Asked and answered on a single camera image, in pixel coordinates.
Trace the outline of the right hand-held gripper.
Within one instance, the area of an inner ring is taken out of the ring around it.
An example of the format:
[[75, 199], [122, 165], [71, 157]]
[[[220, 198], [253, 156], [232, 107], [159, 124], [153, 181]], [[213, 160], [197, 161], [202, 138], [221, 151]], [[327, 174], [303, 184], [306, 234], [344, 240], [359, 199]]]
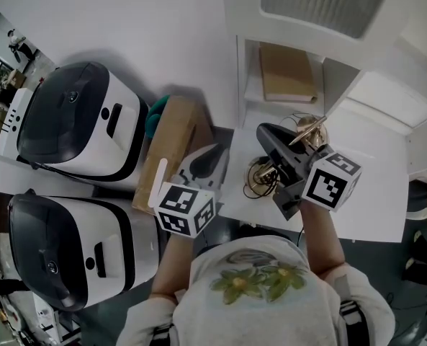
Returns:
[[279, 165], [279, 182], [272, 200], [286, 220], [293, 217], [303, 200], [336, 212], [349, 199], [361, 176], [360, 164], [329, 145], [311, 155], [302, 141], [290, 145], [297, 134], [280, 125], [261, 123], [256, 137], [273, 163]]

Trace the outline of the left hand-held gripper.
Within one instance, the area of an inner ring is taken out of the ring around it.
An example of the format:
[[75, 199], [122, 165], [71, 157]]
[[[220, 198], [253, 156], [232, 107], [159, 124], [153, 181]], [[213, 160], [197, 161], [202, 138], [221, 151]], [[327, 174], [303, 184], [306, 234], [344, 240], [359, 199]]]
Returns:
[[159, 226], [170, 234], [198, 236], [217, 215], [217, 199], [228, 165], [229, 149], [210, 144], [186, 156], [179, 175], [196, 179], [190, 185], [154, 178], [154, 213]]

